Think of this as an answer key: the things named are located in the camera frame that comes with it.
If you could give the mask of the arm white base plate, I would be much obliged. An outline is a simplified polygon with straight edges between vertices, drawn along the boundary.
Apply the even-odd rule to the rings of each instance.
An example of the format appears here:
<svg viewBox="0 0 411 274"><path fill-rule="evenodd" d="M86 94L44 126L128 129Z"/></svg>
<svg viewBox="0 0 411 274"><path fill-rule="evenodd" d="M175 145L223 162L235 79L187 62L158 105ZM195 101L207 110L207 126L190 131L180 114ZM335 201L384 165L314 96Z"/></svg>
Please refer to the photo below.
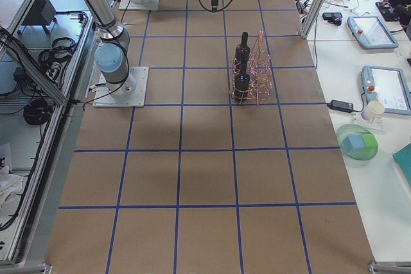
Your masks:
<svg viewBox="0 0 411 274"><path fill-rule="evenodd" d="M148 83L149 67L130 67L126 82L119 85L106 84L105 77L100 74L99 82L104 83L96 90L95 108L143 108Z"/></svg>
<svg viewBox="0 0 411 274"><path fill-rule="evenodd" d="M119 4L120 10L157 11L158 8L159 0L121 0Z"/></svg>

